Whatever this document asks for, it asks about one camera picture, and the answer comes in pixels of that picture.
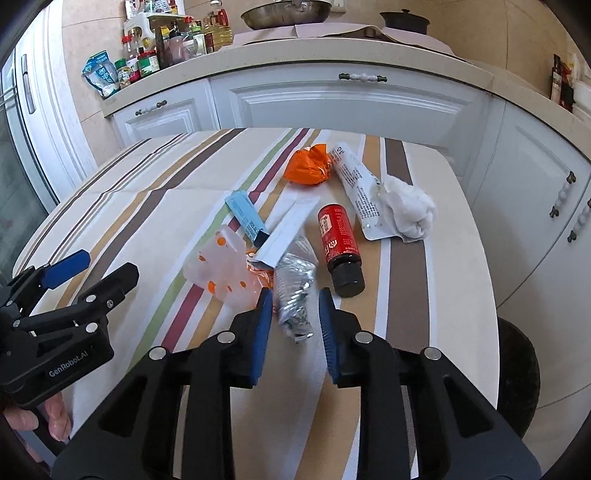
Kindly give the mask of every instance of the crumpled white tissue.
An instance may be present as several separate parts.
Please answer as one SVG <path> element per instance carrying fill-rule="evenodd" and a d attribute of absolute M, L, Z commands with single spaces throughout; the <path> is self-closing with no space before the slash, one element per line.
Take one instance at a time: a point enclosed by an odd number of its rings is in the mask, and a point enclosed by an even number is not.
<path fill-rule="evenodd" d="M 437 207 L 423 190 L 387 175 L 378 196 L 392 209 L 394 223 L 401 234 L 414 240 L 428 237 L 437 218 Z"/>

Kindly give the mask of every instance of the striped tablecloth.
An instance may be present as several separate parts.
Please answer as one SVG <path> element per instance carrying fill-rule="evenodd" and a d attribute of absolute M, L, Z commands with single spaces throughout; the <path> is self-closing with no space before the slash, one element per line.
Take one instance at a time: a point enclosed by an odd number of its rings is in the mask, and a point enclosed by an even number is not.
<path fill-rule="evenodd" d="M 315 187 L 319 208 L 331 202 L 347 208 L 363 259 L 365 291 L 337 306 L 393 346 L 438 346 L 496 405 L 491 281 L 470 209 L 446 159 L 426 147 L 360 134 L 234 129 L 145 140 L 121 152 L 51 213 L 20 255 L 16 273 L 80 248 L 90 252 L 90 268 L 49 291 L 37 311 L 68 305 L 125 262 L 139 268 L 137 288 L 109 314 L 114 360 L 66 392 L 74 431 L 150 347 L 194 348 L 229 326 L 237 312 L 182 273 L 186 256 L 220 225 L 242 233 L 224 198 L 248 191 L 273 227 L 301 192 L 281 178 L 291 154 L 338 141 L 358 152 L 377 177 L 395 175 L 431 194 L 439 218 L 425 242 L 369 242 L 339 179 Z M 305 230 L 322 259 L 316 213 Z M 322 263 L 317 283 L 332 286 Z M 238 479 L 355 478 L 359 391 L 331 385 L 320 335 L 295 345 L 273 325 L 259 386 L 232 391 L 232 418 Z"/>

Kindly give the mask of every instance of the glass panel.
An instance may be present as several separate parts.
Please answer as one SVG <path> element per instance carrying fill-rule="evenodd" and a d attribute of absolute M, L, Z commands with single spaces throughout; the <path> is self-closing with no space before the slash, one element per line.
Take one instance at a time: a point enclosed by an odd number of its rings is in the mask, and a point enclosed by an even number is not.
<path fill-rule="evenodd" d="M 12 278 L 21 250 L 47 217 L 47 210 L 22 167 L 8 124 L 6 108 L 13 94 L 0 95 L 0 284 Z"/>

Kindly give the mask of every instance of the silver wrapper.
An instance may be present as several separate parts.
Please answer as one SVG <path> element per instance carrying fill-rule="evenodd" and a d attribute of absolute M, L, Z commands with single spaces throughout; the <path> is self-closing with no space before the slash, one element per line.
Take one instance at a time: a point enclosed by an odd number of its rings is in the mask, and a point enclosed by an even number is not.
<path fill-rule="evenodd" d="M 307 300 L 316 279 L 318 259 L 308 239 L 301 235 L 290 245 L 275 268 L 273 292 L 279 325 L 296 343 L 314 335 Z"/>

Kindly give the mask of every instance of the cooking oil bottle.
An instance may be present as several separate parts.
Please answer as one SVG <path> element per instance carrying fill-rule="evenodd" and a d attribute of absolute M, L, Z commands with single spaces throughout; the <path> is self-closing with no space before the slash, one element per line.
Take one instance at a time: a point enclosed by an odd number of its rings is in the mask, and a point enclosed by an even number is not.
<path fill-rule="evenodd" d="M 228 14 L 222 8 L 221 0 L 211 0 L 209 4 L 212 10 L 203 19 L 203 31 L 206 35 L 212 34 L 213 49 L 218 51 L 226 45 L 232 45 L 234 35 L 228 22 Z"/>

